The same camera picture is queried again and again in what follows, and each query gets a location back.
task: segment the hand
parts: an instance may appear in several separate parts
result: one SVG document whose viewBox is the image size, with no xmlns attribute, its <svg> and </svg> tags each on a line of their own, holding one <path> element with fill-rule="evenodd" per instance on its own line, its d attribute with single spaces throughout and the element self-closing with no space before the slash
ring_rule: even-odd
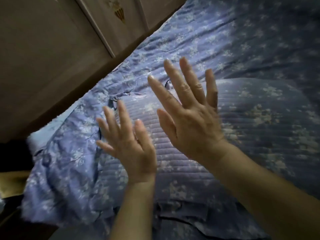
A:
<svg viewBox="0 0 320 240">
<path fill-rule="evenodd" d="M 185 57 L 180 68 L 186 79 L 165 60 L 164 69 L 170 77 L 179 101 L 156 79 L 148 77 L 149 85 L 165 110 L 158 109 L 163 131 L 172 145 L 187 157 L 206 166 L 210 160 L 219 160 L 228 151 L 217 114 L 218 90 L 212 70 L 206 70 L 207 96 Z"/>
<path fill-rule="evenodd" d="M 111 156 L 118 158 L 128 174 L 128 183 L 154 181 L 157 172 L 156 151 L 141 120 L 136 120 L 134 130 L 124 103 L 118 100 L 120 126 L 113 111 L 103 107 L 106 121 L 97 118 L 102 135 L 108 143 L 97 145 Z"/>
</svg>

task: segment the right hand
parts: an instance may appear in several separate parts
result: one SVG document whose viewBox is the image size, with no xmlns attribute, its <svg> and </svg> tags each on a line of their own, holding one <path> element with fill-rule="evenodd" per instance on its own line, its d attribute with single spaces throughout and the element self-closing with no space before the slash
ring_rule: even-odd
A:
<svg viewBox="0 0 320 240">
<path fill-rule="evenodd" d="M 180 68 L 186 79 L 169 61 L 164 69 L 170 77 L 179 101 L 156 79 L 148 77 L 153 92 L 163 105 L 158 117 L 172 145 L 188 158 L 206 166 L 226 155 L 230 144 L 225 140 L 217 114 L 218 90 L 212 70 L 206 70 L 207 96 L 185 57 Z"/>
</svg>

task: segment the pillow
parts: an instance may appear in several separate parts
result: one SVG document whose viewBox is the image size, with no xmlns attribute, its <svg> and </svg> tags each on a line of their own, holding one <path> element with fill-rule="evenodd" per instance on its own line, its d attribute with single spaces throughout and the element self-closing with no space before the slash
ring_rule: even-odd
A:
<svg viewBox="0 0 320 240">
<path fill-rule="evenodd" d="M 320 119 L 295 84 L 236 78 L 217 80 L 217 87 L 226 138 L 262 166 L 320 198 Z M 170 92 L 177 98 L 175 90 Z M 239 231 L 248 239 L 266 236 L 213 175 L 172 146 L 159 125 L 156 110 L 162 105 L 154 94 L 120 99 L 132 120 L 143 121 L 155 145 L 158 174 L 154 201 L 159 204 L 159 216 L 190 222 L 207 236 L 237 238 Z M 113 214 L 110 208 L 121 204 L 127 176 L 117 159 L 101 149 L 97 157 L 99 174 L 91 204 L 109 217 Z M 99 191 L 106 186 L 106 191 Z M 222 233 L 226 228 L 234 232 Z"/>
</svg>

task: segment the blue fabric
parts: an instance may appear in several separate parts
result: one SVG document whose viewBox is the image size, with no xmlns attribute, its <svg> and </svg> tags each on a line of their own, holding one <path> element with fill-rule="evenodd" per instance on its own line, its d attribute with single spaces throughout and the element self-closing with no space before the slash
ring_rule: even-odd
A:
<svg viewBox="0 0 320 240">
<path fill-rule="evenodd" d="M 205 69 L 212 68 L 217 80 L 230 85 L 230 93 L 225 88 L 219 94 L 221 99 L 222 94 L 226 96 L 224 104 L 219 101 L 226 137 L 263 166 L 319 197 L 315 173 L 320 169 L 320 23 L 314 13 L 292 8 L 281 0 L 187 0 L 159 32 L 142 42 L 117 70 L 80 99 L 34 158 L 35 166 L 25 188 L 23 216 L 33 222 L 68 226 L 113 214 L 108 206 L 112 206 L 114 196 L 102 183 L 107 177 L 101 176 L 108 176 L 108 171 L 102 167 L 106 156 L 95 145 L 100 137 L 95 119 L 103 116 L 101 107 L 108 104 L 112 94 L 151 93 L 147 75 L 154 75 L 164 84 L 168 77 L 163 60 L 178 63 L 181 56 L 190 60 L 201 79 Z M 233 81 L 238 77 L 266 82 L 255 87 L 242 84 L 236 89 Z M 269 80 L 290 80 L 296 85 L 286 83 L 283 87 Z M 125 182 L 123 171 L 112 172 L 120 172 L 118 182 Z M 190 185 L 177 181 L 173 187 L 178 188 L 173 192 L 189 197 Z M 214 197 L 225 200 L 227 195 Z M 223 201 L 224 206 L 230 203 L 229 208 L 222 208 L 224 227 L 211 231 L 202 228 L 206 224 L 199 219 L 192 224 L 209 235 L 226 238 L 265 236 L 246 211 L 234 199 L 229 200 Z M 210 209 L 218 210 L 221 202 L 212 202 Z M 228 209 L 235 209 L 233 213 L 238 217 L 232 219 Z M 243 217 L 247 219 L 246 227 L 232 231 Z"/>
</svg>

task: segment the left hand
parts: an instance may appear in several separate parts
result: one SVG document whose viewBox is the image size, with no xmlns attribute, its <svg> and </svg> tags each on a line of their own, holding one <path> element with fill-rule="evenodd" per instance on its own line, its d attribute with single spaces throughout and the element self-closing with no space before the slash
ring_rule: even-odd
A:
<svg viewBox="0 0 320 240">
<path fill-rule="evenodd" d="M 97 145 L 111 156 L 118 158 L 128 174 L 128 183 L 154 181 L 157 172 L 156 150 L 141 120 L 136 120 L 134 128 L 124 103 L 118 100 L 120 126 L 113 111 L 104 106 L 106 121 L 97 118 L 102 135 Z"/>
</svg>

